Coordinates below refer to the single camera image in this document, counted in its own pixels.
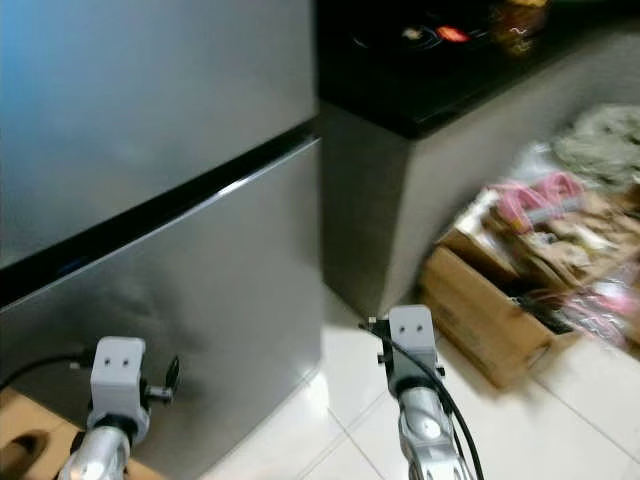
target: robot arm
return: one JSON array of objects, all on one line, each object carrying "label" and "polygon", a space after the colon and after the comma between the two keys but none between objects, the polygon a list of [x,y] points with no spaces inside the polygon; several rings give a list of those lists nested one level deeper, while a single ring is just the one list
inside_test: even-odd
[{"label": "robot arm", "polygon": [[[437,367],[431,313],[422,305],[395,307],[388,319],[374,319],[370,330],[391,338],[412,356],[444,376]],[[437,388],[419,367],[384,344],[389,391],[398,400],[398,430],[402,453],[409,462],[410,480],[473,480],[455,445],[451,412],[446,411]]]},{"label": "robot arm", "polygon": [[87,433],[69,457],[58,480],[122,480],[131,446],[149,430],[152,400],[168,403],[178,381],[178,360],[164,387],[147,386],[142,377],[145,343],[139,338],[100,340],[91,370],[91,411]]}]

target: red light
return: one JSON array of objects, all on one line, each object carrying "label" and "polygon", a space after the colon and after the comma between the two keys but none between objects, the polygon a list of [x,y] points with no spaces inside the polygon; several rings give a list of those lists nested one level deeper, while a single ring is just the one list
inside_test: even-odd
[{"label": "red light", "polygon": [[469,35],[464,33],[462,30],[459,30],[455,27],[450,27],[448,25],[438,27],[436,29],[436,32],[438,32],[438,35],[440,35],[440,38],[448,42],[462,43],[462,42],[468,42],[470,40]]}]

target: stainless steel refrigerator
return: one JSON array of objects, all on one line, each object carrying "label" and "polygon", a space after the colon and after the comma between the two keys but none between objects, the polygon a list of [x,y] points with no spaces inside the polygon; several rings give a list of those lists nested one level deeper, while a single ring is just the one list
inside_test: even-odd
[{"label": "stainless steel refrigerator", "polygon": [[[309,0],[2,11],[0,368],[104,335],[182,360],[134,454],[195,478],[320,356]],[[88,372],[17,385],[82,423]]]}]

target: black cable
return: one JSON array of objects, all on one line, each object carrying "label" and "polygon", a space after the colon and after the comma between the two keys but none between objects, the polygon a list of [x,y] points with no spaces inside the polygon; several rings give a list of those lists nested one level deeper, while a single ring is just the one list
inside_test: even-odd
[{"label": "black cable", "polygon": [[429,380],[431,380],[436,387],[438,396],[440,396],[449,404],[449,406],[451,407],[451,411],[453,412],[453,415],[456,417],[456,419],[458,420],[458,423],[460,424],[460,428],[462,429],[462,434],[464,435],[464,438],[467,441],[467,445],[469,446],[469,452],[471,453],[471,459],[473,460],[473,467],[476,471],[477,480],[484,480],[484,475],[482,473],[482,466],[480,465],[480,457],[478,455],[478,450],[476,448],[475,442],[473,441],[473,437],[471,436],[471,432],[469,431],[469,427],[467,426],[467,422],[465,422],[464,417],[460,412],[460,409],[456,405],[456,402],[453,400],[453,397],[451,397],[451,394],[443,385],[442,381],[438,378],[438,376],[423,362],[415,358],[411,353],[405,350],[404,347],[394,342],[391,338],[385,335],[373,332],[372,330],[367,328],[365,325],[358,325],[358,327],[361,328],[362,330],[365,330],[371,333],[372,335],[375,335],[383,343],[396,349],[398,352],[400,352],[402,355],[408,358],[411,362],[413,362],[420,370],[422,370],[422,372],[424,372],[424,374],[427,375],[427,377],[429,377]]},{"label": "black cable", "polygon": [[83,351],[81,353],[66,353],[61,355],[52,355],[50,357],[44,357],[39,360],[29,362],[26,365],[17,369],[16,371],[10,373],[6,378],[0,381],[0,392],[10,384],[15,382],[18,378],[40,367],[44,367],[45,365],[51,365],[54,363],[61,363],[61,362],[69,362],[69,363],[76,362],[80,366],[85,367],[87,365],[91,365],[91,361],[92,360],[90,360],[88,356],[88,351]]},{"label": "black cable", "polygon": [[462,451],[462,445],[460,444],[460,438],[458,437],[458,432],[456,431],[455,427],[453,427],[453,439],[456,442],[456,449],[458,450],[458,455],[460,455],[462,457],[462,459],[466,462],[467,459],[464,458],[464,452]]}]

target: black knob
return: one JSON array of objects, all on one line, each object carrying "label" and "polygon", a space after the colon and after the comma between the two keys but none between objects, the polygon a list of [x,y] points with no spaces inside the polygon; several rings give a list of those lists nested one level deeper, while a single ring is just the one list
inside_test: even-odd
[{"label": "black knob", "polygon": [[171,360],[169,364],[169,368],[167,369],[167,373],[164,376],[164,386],[165,388],[170,388],[173,390],[173,393],[178,389],[178,384],[180,383],[180,359],[176,355]]},{"label": "black knob", "polygon": [[385,355],[384,353],[379,353],[378,354],[378,365],[382,365],[383,363],[387,363],[389,360],[391,360],[391,356],[390,355]]}]

